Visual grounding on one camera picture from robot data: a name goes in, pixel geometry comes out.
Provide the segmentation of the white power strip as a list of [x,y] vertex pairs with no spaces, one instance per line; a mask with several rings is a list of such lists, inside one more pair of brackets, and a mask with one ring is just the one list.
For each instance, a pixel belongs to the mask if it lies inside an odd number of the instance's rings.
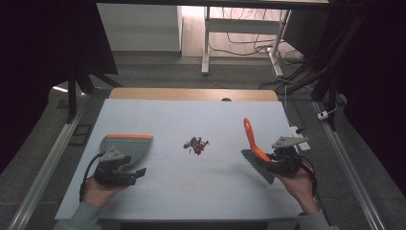
[[[303,138],[303,135],[301,134],[301,132],[299,131],[299,129],[296,126],[292,126],[290,128],[290,130],[291,130],[291,133],[292,133],[293,137],[295,137],[295,138]],[[308,151],[308,150],[310,150],[310,145],[308,144],[308,142],[303,142],[303,143],[300,143],[298,145],[298,148],[301,151]]]

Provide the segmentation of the pile of red beans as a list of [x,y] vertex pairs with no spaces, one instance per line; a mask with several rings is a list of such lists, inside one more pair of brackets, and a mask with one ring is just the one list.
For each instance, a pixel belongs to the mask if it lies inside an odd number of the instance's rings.
[[183,148],[188,150],[189,153],[193,152],[196,155],[200,155],[209,144],[209,141],[204,141],[201,137],[192,137],[183,145]]

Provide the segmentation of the person's left hand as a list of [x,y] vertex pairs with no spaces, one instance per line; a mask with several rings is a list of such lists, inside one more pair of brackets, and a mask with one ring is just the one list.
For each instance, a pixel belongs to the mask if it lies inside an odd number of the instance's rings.
[[117,193],[125,190],[125,187],[104,187],[94,178],[87,179],[82,201],[95,207],[102,208]]

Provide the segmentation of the white panel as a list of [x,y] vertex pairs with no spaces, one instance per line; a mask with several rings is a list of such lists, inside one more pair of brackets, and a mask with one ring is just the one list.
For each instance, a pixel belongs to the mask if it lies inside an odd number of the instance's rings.
[[181,51],[180,7],[99,3],[98,10],[113,51]]

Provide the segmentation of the dark curtain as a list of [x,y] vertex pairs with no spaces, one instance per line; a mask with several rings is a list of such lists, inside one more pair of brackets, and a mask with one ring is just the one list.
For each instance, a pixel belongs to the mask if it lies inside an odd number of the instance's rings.
[[118,73],[97,0],[0,0],[0,173],[77,67]]
[[375,0],[340,62],[345,115],[406,195],[406,0]]

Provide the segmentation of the aluminium floor rail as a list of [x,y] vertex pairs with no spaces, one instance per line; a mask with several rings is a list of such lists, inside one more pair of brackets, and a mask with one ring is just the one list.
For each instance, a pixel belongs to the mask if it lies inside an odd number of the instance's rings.
[[314,115],[308,134],[320,179],[316,197],[322,202],[327,219],[341,230],[387,230],[342,138],[327,122],[317,118],[321,104],[311,102],[310,107]]
[[7,230],[25,230],[31,219],[39,200],[41,199],[62,153],[65,151],[71,136],[84,112],[85,106],[89,100],[89,95],[80,95],[77,97],[77,113],[69,123],[66,123],[57,136],[57,139],[49,151],[41,169],[39,170],[34,182],[22,200],[18,210],[11,220]]

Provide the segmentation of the grey dustpan with orange edge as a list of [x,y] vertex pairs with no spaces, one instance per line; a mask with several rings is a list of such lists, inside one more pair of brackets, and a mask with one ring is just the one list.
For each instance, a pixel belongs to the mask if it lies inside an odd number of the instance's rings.
[[103,163],[122,161],[120,171],[133,168],[148,153],[152,144],[151,134],[107,134],[101,141]]

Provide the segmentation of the black metal stand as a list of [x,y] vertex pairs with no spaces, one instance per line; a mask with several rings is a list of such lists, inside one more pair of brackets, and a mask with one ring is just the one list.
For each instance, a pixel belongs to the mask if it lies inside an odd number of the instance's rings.
[[77,105],[77,86],[84,94],[91,94],[95,86],[90,79],[90,76],[95,76],[97,79],[107,83],[113,88],[122,87],[120,83],[107,77],[101,71],[88,66],[76,66],[68,78],[68,119],[67,124],[71,124],[78,113]]
[[329,111],[327,124],[333,131],[336,130],[335,109],[338,93],[337,77],[339,74],[339,64],[342,62],[343,54],[346,52],[362,21],[363,19],[360,16],[354,15],[326,47],[326,50],[330,50],[332,53],[329,55],[329,58],[325,59],[324,65],[317,71],[313,71],[308,77],[286,89],[286,94],[290,95],[316,81],[315,88],[310,94],[311,99],[313,101],[321,101],[327,95],[327,110]]

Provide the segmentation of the white desk frame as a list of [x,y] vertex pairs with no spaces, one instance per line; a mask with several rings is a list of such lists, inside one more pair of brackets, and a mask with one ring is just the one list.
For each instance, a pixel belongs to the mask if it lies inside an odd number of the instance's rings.
[[282,77],[283,72],[277,58],[277,52],[282,40],[282,35],[289,17],[289,10],[280,11],[281,18],[278,21],[259,19],[238,19],[238,18],[215,18],[211,17],[211,8],[204,8],[204,46],[202,53],[201,73],[209,74],[210,62],[210,33],[232,33],[232,34],[254,34],[273,35],[275,42],[266,52],[272,63],[272,70],[276,77]]

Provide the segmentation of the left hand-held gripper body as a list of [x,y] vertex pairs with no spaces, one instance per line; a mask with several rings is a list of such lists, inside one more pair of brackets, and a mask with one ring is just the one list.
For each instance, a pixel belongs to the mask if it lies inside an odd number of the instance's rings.
[[135,172],[122,172],[123,166],[129,164],[131,157],[116,148],[108,149],[102,156],[94,172],[95,180],[105,187],[127,187],[125,182],[136,178]]

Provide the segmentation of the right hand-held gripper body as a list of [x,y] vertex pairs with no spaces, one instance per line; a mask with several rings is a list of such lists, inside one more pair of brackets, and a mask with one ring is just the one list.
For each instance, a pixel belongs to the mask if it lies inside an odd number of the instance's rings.
[[272,148],[279,160],[272,161],[279,165],[276,174],[289,176],[296,173],[302,165],[302,159],[295,149],[295,145],[306,142],[306,138],[283,137],[281,136],[273,145]]

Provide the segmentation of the brush with orange handle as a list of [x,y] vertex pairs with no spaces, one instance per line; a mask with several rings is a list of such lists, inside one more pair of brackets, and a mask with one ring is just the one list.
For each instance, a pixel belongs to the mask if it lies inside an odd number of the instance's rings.
[[243,119],[243,127],[250,148],[244,149],[241,154],[267,183],[272,184],[275,177],[267,170],[267,167],[272,162],[271,158],[256,145],[254,132],[248,118]]

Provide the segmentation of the wooden table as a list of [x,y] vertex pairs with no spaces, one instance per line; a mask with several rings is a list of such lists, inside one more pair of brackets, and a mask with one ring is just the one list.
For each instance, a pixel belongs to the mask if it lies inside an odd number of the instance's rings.
[[114,88],[109,98],[170,101],[223,101],[228,99],[231,102],[276,102],[278,100],[277,94],[272,90],[134,87]]

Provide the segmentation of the pale blue table board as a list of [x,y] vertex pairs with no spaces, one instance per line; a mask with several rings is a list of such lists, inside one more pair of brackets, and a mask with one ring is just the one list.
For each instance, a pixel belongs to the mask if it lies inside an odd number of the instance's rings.
[[[243,119],[258,147],[269,152],[291,130],[279,102],[107,100],[56,213],[70,218],[79,206],[79,186],[92,173],[90,160],[111,133],[151,134],[147,155],[136,164],[146,174],[115,195],[104,219],[200,221],[293,219],[302,209],[279,180],[267,183],[241,152],[249,143]],[[192,137],[210,144],[200,154],[183,145]]]

